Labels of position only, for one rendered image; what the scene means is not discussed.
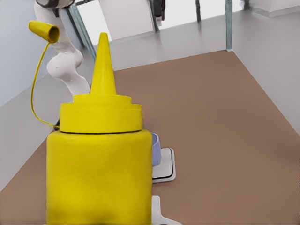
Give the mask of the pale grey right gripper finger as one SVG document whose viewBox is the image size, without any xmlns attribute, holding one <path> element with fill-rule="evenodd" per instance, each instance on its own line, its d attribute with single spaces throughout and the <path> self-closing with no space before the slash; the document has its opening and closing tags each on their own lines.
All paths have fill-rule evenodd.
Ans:
<svg viewBox="0 0 300 225">
<path fill-rule="evenodd" d="M 161 213 L 160 197 L 152 196 L 152 225 L 181 225 L 180 222 L 166 218 Z"/>
</svg>

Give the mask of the yellow sauce bottle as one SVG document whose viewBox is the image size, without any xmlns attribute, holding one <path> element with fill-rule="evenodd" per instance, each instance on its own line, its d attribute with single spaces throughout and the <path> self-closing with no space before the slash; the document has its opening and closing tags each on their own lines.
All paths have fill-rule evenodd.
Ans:
<svg viewBox="0 0 300 225">
<path fill-rule="evenodd" d="M 151 199 L 149 131 L 48 136 L 48 225 L 149 225 Z"/>
</svg>

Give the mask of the yellow cone-nozzle bottle lid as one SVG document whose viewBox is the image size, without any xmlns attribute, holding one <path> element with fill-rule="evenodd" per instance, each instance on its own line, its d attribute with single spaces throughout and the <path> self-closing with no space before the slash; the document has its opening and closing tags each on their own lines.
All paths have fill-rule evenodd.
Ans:
<svg viewBox="0 0 300 225">
<path fill-rule="evenodd" d="M 60 107 L 60 131 L 80 134 L 109 134 L 139 131 L 143 109 L 129 96 L 116 91 L 107 33 L 99 37 L 89 94 L 78 94 Z"/>
</svg>

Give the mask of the yellow tethered nozzle cap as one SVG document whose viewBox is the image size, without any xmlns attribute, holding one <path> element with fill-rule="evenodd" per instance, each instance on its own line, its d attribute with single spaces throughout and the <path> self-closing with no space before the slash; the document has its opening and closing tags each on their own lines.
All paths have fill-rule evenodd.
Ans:
<svg viewBox="0 0 300 225">
<path fill-rule="evenodd" d="M 53 127 L 55 130 L 58 130 L 59 125 L 46 122 L 46 121 L 42 120 L 36 114 L 35 109 L 34 109 L 33 96 L 34 96 L 34 89 L 35 89 L 35 85 L 36 85 L 36 81 L 37 81 L 37 76 L 38 76 L 43 58 L 44 58 L 50 44 L 55 44 L 56 42 L 58 42 L 58 40 L 60 38 L 60 29 L 56 25 L 41 22 L 38 20 L 29 21 L 28 28 L 32 33 L 34 33 L 35 35 L 39 36 L 40 38 L 44 39 L 47 42 L 47 44 L 40 56 L 40 59 L 38 61 L 37 68 L 36 68 L 36 71 L 34 74 L 31 91 L 30 91 L 30 108 L 31 108 L 33 115 L 35 116 L 35 118 L 38 121 Z"/>
</svg>

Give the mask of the lavender cup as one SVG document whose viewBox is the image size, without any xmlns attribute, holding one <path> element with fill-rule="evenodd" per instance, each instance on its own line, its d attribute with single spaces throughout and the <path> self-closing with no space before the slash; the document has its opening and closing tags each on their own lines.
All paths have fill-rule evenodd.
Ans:
<svg viewBox="0 0 300 225">
<path fill-rule="evenodd" d="M 161 145 L 159 137 L 156 133 L 151 132 L 152 135 L 152 166 L 157 166 L 161 162 Z"/>
</svg>

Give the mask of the white kitchen scale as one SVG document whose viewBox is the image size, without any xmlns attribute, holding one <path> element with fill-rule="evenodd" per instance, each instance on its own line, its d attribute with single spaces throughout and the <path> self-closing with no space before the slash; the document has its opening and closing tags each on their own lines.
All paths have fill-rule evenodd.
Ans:
<svg viewBox="0 0 300 225">
<path fill-rule="evenodd" d="M 152 168 L 152 182 L 170 182 L 176 178 L 175 155 L 172 148 L 161 150 L 161 162 Z"/>
</svg>

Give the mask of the silver frame post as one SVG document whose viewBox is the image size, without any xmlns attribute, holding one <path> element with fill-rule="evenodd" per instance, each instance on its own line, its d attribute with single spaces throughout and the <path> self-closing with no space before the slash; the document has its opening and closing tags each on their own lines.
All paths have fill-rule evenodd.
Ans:
<svg viewBox="0 0 300 225">
<path fill-rule="evenodd" d="M 226 50 L 233 51 L 233 2 L 225 0 Z"/>
<path fill-rule="evenodd" d="M 200 0 L 195 0 L 195 6 L 196 6 L 196 16 L 197 16 L 197 22 L 199 23 L 201 19 L 201 5 Z"/>
<path fill-rule="evenodd" d="M 90 36 L 87 32 L 81 14 L 79 12 L 78 6 L 83 5 L 93 0 L 74 0 L 73 3 L 66 8 L 67 15 L 72 23 L 72 26 L 75 29 L 76 35 L 79 38 L 79 41 L 83 48 L 85 48 L 89 54 L 91 55 L 92 59 L 96 60 L 96 50 L 94 49 L 94 45 L 90 39 Z"/>
</svg>

